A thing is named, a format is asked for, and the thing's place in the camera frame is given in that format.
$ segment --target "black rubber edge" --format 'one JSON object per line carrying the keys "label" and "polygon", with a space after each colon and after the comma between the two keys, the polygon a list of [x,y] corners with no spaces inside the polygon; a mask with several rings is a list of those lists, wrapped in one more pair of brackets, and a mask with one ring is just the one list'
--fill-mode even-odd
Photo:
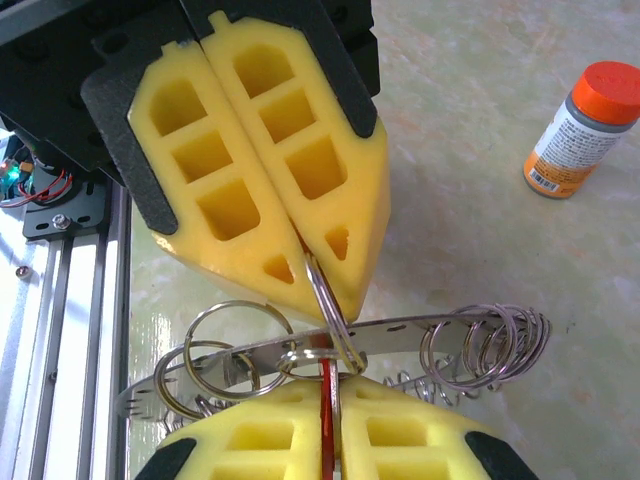
{"label": "black rubber edge", "polygon": [[361,138],[373,134],[378,112],[320,0],[180,1],[198,39],[213,33],[208,17],[220,10],[231,22],[251,17],[304,33],[353,131]]}
{"label": "black rubber edge", "polygon": [[[81,95],[147,226],[172,235],[178,219],[158,183],[127,114],[147,66],[162,56],[161,47],[172,41],[192,41],[180,8],[167,3],[123,25],[118,33],[128,37],[121,52],[105,56],[107,64],[82,84]],[[103,38],[95,40],[102,44]]]}
{"label": "black rubber edge", "polygon": [[482,432],[464,439],[491,480],[540,480],[507,442]]}
{"label": "black rubber edge", "polygon": [[183,438],[157,450],[136,480],[175,480],[197,443],[193,438]]}

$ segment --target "marble floor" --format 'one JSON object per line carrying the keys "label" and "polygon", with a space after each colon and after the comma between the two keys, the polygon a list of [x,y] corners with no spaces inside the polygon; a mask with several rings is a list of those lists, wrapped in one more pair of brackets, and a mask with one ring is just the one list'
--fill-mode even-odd
{"label": "marble floor", "polygon": [[[640,62],[640,4],[373,0],[373,9],[392,215],[361,318],[535,307],[554,328],[539,363],[458,411],[495,429],[541,479],[637,478],[640,127],[569,200],[533,193],[522,165],[587,65]],[[162,253],[137,212],[132,242],[134,382],[227,297]],[[202,335],[243,344],[280,334],[264,318],[238,320]],[[414,360],[381,359],[368,373]],[[134,422],[129,434],[133,478],[163,430]]]}

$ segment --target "screw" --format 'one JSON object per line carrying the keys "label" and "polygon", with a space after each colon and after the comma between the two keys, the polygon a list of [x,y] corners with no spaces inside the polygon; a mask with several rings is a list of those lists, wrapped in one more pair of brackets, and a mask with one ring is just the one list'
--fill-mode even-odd
{"label": "screw", "polygon": [[54,216],[51,222],[53,223],[53,227],[58,230],[66,230],[71,225],[71,219],[61,213]]}
{"label": "screw", "polygon": [[31,269],[26,265],[22,265],[21,267],[16,268],[16,277],[21,280],[24,280],[31,273]]}

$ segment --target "product label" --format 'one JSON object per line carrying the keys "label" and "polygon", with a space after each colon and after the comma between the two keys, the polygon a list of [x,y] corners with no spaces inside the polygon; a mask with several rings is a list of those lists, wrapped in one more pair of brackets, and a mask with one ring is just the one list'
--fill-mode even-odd
{"label": "product label", "polygon": [[529,184],[554,197],[572,195],[625,132],[600,132],[574,119],[563,103],[525,163]]}

